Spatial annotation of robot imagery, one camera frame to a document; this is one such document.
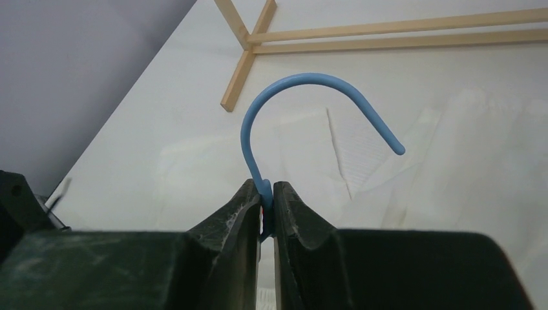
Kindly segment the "white shorts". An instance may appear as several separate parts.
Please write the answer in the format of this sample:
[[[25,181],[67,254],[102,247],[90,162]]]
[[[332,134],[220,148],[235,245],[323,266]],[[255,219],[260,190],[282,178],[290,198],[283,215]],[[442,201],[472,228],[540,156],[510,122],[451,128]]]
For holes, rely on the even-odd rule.
[[[340,228],[472,231],[507,253],[547,308],[547,99],[464,90],[424,108],[395,155],[374,129],[341,172],[326,109],[255,122],[261,175]]]

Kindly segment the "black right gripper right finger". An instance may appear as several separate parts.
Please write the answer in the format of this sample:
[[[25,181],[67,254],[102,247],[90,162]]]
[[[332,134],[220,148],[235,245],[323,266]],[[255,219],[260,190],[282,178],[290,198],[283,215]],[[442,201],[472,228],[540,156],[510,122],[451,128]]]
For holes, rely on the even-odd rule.
[[[532,309],[509,259],[474,232],[338,229],[274,184],[281,309]]]

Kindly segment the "lilac hanger of white shorts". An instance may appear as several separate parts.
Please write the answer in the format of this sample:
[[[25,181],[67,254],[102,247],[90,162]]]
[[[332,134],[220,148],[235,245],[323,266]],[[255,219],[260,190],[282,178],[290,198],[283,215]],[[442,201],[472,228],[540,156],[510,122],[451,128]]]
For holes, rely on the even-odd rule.
[[[348,82],[335,76],[310,72],[288,76],[272,83],[253,100],[244,116],[240,129],[240,146],[244,161],[251,173],[253,183],[260,194],[261,207],[263,209],[263,230],[259,238],[261,242],[275,236],[274,198],[271,183],[261,176],[254,158],[251,147],[251,129],[258,112],[272,97],[284,90],[301,85],[320,85],[344,94],[361,111],[395,154],[402,156],[406,152],[404,145],[396,138],[369,101],[358,89]]]

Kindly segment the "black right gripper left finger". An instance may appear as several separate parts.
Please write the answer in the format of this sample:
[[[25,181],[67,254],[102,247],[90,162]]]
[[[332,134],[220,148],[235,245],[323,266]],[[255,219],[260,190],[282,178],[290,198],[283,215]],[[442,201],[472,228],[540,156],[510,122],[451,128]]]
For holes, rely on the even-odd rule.
[[[254,309],[251,180],[183,231],[32,230],[1,264],[2,309]]]

